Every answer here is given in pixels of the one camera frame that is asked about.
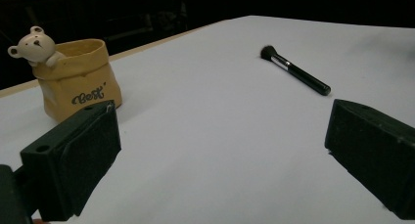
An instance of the bear face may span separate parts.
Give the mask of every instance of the bear face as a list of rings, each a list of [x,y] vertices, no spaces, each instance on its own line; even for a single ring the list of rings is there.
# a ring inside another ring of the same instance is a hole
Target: bear face
[[[13,58],[25,58],[32,66],[36,66],[56,53],[55,42],[40,26],[33,26],[30,34],[24,36],[17,46],[9,47],[8,52]]]

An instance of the brown sack-shaped container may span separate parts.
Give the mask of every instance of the brown sack-shaped container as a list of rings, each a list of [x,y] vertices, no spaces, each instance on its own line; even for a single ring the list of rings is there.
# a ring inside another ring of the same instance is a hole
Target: brown sack-shaped container
[[[61,122],[98,102],[114,100],[117,107],[121,105],[121,92],[103,40],[71,41],[57,44],[56,50],[66,57],[52,67],[40,63],[33,67],[49,116]]]

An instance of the makeup brush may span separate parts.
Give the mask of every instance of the makeup brush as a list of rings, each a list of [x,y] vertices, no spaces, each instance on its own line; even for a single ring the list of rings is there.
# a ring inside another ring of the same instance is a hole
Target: makeup brush
[[[289,74],[295,76],[297,79],[299,79],[304,84],[308,85],[321,95],[327,96],[331,91],[330,86],[326,85],[325,83],[321,82],[314,76],[308,74],[301,68],[293,65],[293,63],[286,60],[284,57],[280,56],[274,49],[274,47],[271,45],[262,48],[262,50],[260,51],[260,57],[283,68]]]

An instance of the white bear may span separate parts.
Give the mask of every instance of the white bear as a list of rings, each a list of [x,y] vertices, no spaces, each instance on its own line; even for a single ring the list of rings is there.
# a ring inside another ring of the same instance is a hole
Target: white bear
[[[24,36],[17,46],[9,47],[8,52],[13,58],[27,59],[32,67],[36,67],[38,63],[52,67],[57,59],[65,57],[55,50],[55,42],[40,26],[31,27],[30,34]]]

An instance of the white table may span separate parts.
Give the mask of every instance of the white table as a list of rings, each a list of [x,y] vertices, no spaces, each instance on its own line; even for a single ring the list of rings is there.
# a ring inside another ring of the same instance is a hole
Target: white table
[[[332,93],[262,60],[265,45]],[[111,65],[122,151],[68,223],[407,223],[324,140],[335,99],[415,125],[415,29],[249,16]],[[19,151],[56,123],[39,87],[0,109],[0,163],[16,169]]]

